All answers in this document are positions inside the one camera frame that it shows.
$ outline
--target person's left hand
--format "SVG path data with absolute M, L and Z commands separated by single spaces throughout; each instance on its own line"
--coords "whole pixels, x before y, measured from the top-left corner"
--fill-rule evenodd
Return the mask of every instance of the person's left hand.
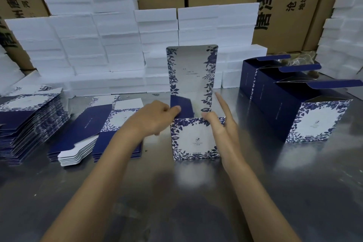
M 122 129 L 135 129 L 143 138 L 153 134 L 159 135 L 181 110 L 178 105 L 170 108 L 167 104 L 154 100 L 132 115 L 122 125 Z

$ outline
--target hand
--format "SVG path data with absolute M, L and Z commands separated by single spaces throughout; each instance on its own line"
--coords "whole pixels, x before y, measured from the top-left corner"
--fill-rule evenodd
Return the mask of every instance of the hand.
M 167 104 L 154 100 L 132 115 L 123 125 L 122 129 L 136 129 L 144 137 L 159 135 L 174 120 L 181 111 L 180 106 L 170 108 Z
M 240 150 L 240 140 L 238 136 L 238 125 L 232 117 L 228 104 L 222 96 L 216 92 L 216 97 L 226 116 L 224 126 L 220 123 L 215 112 L 203 112 L 202 117 L 211 124 L 213 136 L 217 144 L 218 152 L 222 158 L 224 169 L 227 171 L 235 162 L 245 163 Z

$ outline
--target forearm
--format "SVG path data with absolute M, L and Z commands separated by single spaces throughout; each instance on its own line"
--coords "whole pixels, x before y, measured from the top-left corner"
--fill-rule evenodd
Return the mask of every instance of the forearm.
M 132 151 L 142 138 L 122 128 L 42 241 L 101 241 Z
M 266 190 L 243 161 L 227 171 L 255 242 L 301 241 Z

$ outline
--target person's right hand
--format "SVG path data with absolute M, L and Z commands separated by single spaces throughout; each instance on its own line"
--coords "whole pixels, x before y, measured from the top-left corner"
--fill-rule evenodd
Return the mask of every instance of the person's right hand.
M 218 152 L 222 158 L 224 169 L 228 173 L 229 169 L 231 169 L 236 164 L 236 162 L 245 163 L 245 159 L 243 158 L 240 150 L 238 125 L 234 121 L 228 104 L 225 102 L 222 96 L 216 92 L 216 97 L 226 116 L 224 126 L 220 123 L 215 112 L 203 112 L 202 117 L 211 124 Z

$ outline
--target stainless steel tabletop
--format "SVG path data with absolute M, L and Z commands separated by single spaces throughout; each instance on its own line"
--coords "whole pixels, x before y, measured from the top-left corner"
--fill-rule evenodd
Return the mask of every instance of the stainless steel tabletop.
M 218 91 L 239 123 L 246 160 L 302 240 L 363 241 L 363 102 L 352 102 L 328 141 L 284 144 L 238 88 Z M 169 93 L 121 98 L 167 103 Z M 70 100 L 73 118 L 90 100 Z M 213 109 L 221 115 L 216 99 Z M 94 167 L 90 155 L 76 166 L 50 164 L 47 151 L 41 146 L 21 166 L 0 163 L 0 241 L 38 241 Z M 105 241 L 171 237 L 252 241 L 220 160 L 173 161 L 167 129 L 129 162 Z

